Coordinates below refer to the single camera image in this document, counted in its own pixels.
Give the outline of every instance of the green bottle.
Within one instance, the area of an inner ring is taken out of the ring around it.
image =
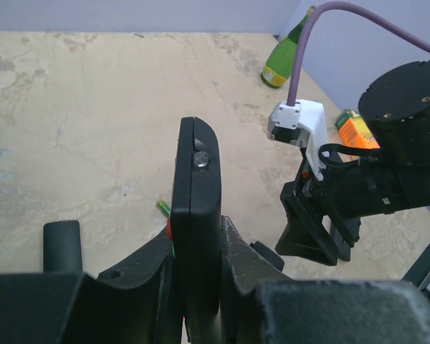
[[[261,79],[269,87],[281,87],[292,74],[298,40],[314,8],[311,6],[302,21],[272,50],[261,73]]]

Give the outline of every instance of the screw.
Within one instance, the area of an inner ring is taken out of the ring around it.
[[[209,154],[204,151],[199,151],[194,154],[194,165],[197,167],[206,167],[209,164]]]

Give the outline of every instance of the yellow label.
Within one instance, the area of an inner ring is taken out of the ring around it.
[[[263,78],[266,81],[268,81],[269,84],[275,87],[280,87],[283,84],[285,84],[285,82],[287,81],[287,79],[285,79],[281,75],[278,75],[274,70],[272,70],[268,66],[264,66],[262,74],[263,74]]]
[[[363,136],[367,143],[376,141],[362,117],[353,118],[352,121],[355,129]]]

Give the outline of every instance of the bottle label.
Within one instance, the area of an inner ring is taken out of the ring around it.
[[[274,70],[272,70],[271,67],[268,66],[264,66],[262,74],[263,78],[268,81],[269,84],[275,87],[280,87],[287,81],[286,78],[278,75]]]

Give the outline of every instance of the black handle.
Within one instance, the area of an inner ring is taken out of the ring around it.
[[[83,271],[78,221],[56,221],[44,225],[43,271]]]

